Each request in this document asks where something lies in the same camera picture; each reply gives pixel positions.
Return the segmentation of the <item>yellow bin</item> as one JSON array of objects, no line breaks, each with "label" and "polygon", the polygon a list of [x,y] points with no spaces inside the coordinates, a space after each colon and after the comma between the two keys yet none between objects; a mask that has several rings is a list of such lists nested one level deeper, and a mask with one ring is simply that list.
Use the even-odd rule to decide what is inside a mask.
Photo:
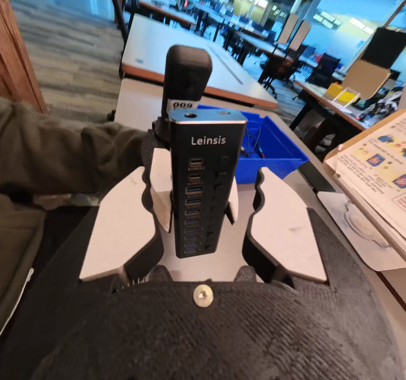
[{"label": "yellow bin", "polygon": [[337,92],[337,85],[339,85],[338,83],[332,83],[328,89],[326,90],[326,92],[324,93],[324,97],[326,97],[327,99],[331,100],[333,99],[333,97],[335,96],[335,92]]}]

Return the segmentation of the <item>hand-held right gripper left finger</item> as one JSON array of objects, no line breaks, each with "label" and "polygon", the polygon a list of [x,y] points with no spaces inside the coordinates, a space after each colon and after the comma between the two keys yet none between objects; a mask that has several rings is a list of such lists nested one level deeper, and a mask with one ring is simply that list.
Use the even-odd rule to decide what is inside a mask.
[{"label": "hand-held right gripper left finger", "polygon": [[149,190],[138,167],[100,202],[79,274],[81,281],[117,275],[122,282],[146,277],[164,253],[158,221],[144,205]]}]

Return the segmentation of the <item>clear acrylic stand base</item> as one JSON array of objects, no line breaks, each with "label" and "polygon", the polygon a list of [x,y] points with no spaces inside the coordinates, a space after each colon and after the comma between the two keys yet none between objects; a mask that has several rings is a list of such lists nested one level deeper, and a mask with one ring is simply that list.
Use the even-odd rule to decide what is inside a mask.
[{"label": "clear acrylic stand base", "polygon": [[320,191],[317,197],[368,267],[374,271],[406,267],[403,258],[344,194]]}]

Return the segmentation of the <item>black panel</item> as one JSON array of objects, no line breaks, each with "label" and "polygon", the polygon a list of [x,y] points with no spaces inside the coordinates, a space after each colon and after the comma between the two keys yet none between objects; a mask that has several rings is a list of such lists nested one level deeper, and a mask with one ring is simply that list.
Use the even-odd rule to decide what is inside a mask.
[{"label": "black panel", "polygon": [[390,69],[406,46],[406,34],[378,27],[360,60]]}]

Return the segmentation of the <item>wooden cabinet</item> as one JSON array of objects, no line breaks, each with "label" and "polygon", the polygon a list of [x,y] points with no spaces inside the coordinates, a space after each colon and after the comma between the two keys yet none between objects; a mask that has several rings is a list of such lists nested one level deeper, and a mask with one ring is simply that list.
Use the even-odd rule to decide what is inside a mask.
[{"label": "wooden cabinet", "polygon": [[48,113],[10,0],[0,0],[0,96]]}]

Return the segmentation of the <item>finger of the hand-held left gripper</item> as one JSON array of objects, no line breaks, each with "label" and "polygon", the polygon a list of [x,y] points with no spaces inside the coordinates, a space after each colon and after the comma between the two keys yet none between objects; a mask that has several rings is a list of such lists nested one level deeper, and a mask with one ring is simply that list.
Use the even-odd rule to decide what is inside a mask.
[{"label": "finger of the hand-held left gripper", "polygon": [[237,191],[237,182],[236,178],[233,177],[228,202],[225,208],[225,216],[228,218],[231,225],[233,225],[237,221],[238,212],[239,212],[239,199]]},{"label": "finger of the hand-held left gripper", "polygon": [[150,194],[153,210],[164,231],[171,232],[172,224],[172,167],[171,154],[165,148],[154,148],[150,169]]}]

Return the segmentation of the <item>person's left forearm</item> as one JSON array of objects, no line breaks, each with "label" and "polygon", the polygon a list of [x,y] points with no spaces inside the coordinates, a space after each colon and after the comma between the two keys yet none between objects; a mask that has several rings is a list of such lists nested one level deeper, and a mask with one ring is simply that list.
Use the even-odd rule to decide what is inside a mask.
[{"label": "person's left forearm", "polygon": [[1,194],[98,194],[143,165],[146,132],[118,123],[77,128],[1,98]]}]

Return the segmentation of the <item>small clear acrylic stand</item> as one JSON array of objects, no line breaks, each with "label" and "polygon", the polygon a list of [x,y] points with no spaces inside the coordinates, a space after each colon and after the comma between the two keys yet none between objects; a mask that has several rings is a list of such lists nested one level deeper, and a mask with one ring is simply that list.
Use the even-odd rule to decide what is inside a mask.
[{"label": "small clear acrylic stand", "polygon": [[346,107],[360,97],[361,94],[352,88],[343,88],[341,85],[337,85],[337,92],[335,92],[335,96],[333,97],[332,101]]}]

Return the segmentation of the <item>cardboard panel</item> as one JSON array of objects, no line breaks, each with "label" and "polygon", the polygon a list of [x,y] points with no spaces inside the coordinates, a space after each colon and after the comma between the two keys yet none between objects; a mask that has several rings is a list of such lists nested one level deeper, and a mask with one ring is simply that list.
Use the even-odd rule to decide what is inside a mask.
[{"label": "cardboard panel", "polygon": [[348,69],[342,88],[354,92],[360,99],[369,99],[390,77],[389,69],[358,59]]}]

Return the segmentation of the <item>instruction sheet on stand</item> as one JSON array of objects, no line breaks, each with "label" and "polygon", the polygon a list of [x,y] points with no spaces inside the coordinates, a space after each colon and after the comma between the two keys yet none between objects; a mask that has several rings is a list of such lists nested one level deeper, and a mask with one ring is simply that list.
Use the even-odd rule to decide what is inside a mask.
[{"label": "instruction sheet on stand", "polygon": [[389,232],[406,234],[406,114],[401,109],[328,154],[342,190]]}]

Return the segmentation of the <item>long wooden table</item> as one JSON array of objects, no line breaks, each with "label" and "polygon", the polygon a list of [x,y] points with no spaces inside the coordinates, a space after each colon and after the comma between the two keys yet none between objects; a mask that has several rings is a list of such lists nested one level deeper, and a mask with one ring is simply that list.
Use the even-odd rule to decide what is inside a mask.
[{"label": "long wooden table", "polygon": [[298,94],[298,97],[305,103],[305,105],[290,124],[290,129],[292,131],[298,127],[300,122],[311,110],[316,111],[320,116],[328,119],[331,119],[336,114],[360,131],[364,131],[370,127],[368,122],[356,119],[356,117],[361,114],[361,111],[353,105],[344,107],[336,101],[325,97],[325,88],[297,80],[294,84],[302,89]]}]

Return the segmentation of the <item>black office chair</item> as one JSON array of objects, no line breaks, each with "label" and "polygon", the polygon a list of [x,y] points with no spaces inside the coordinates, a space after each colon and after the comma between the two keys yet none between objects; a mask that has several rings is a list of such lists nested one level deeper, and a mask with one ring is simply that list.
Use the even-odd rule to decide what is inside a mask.
[{"label": "black office chair", "polygon": [[333,73],[340,61],[339,58],[323,53],[318,65],[312,70],[306,82],[327,89],[333,82]]},{"label": "black office chair", "polygon": [[282,56],[272,55],[268,57],[265,64],[261,64],[263,69],[258,82],[265,84],[265,89],[271,88],[272,95],[277,98],[275,88],[272,86],[274,80],[288,82],[290,77],[302,66],[300,57],[305,52],[307,45],[301,45],[295,51],[287,49],[287,53],[282,53]]}]

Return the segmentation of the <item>printed instruction sheet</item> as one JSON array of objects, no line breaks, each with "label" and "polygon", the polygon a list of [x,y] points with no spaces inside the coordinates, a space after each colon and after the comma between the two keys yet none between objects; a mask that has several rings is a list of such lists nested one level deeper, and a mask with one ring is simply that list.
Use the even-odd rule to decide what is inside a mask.
[{"label": "printed instruction sheet", "polygon": [[376,211],[405,223],[405,114],[341,150],[326,163]]}]

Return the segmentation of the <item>person's olive jacket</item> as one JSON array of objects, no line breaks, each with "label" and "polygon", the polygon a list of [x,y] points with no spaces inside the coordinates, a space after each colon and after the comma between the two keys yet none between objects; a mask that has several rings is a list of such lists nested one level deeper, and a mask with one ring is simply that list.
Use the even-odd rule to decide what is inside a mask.
[{"label": "person's olive jacket", "polygon": [[0,334],[11,321],[33,274],[46,211],[0,195]]}]

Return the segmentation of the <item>black multi-port usb hub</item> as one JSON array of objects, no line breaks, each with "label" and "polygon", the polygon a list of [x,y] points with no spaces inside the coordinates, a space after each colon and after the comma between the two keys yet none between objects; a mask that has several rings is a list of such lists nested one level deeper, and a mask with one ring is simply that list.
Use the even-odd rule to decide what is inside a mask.
[{"label": "black multi-port usb hub", "polygon": [[180,259],[216,252],[247,125],[232,109],[169,113],[173,227]]}]

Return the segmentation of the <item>blue plastic bin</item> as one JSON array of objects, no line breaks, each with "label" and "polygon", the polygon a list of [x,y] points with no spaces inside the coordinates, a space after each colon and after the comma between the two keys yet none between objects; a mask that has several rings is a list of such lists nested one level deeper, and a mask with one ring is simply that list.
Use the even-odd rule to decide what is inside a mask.
[{"label": "blue plastic bin", "polygon": [[270,118],[239,112],[246,117],[247,125],[235,172],[237,183],[254,183],[261,167],[283,179],[309,161]]}]

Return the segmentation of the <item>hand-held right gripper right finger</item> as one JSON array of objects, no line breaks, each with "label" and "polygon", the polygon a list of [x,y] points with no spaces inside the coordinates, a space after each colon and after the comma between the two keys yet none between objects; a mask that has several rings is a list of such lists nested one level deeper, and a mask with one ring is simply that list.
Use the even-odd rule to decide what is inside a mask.
[{"label": "hand-held right gripper right finger", "polygon": [[328,277],[302,198],[268,168],[259,168],[253,213],[242,255],[265,282],[292,283],[293,277],[327,283]]}]

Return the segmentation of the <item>white table with wooden edge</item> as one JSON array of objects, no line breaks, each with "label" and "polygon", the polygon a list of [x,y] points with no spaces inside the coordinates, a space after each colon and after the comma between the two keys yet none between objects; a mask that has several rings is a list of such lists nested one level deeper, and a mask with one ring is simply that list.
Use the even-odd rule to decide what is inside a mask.
[{"label": "white table with wooden edge", "polygon": [[213,70],[206,94],[239,104],[269,110],[277,100],[221,46],[185,29],[175,29],[152,19],[135,15],[121,60],[127,76],[163,84],[166,55],[173,45],[201,48],[211,56]]}]

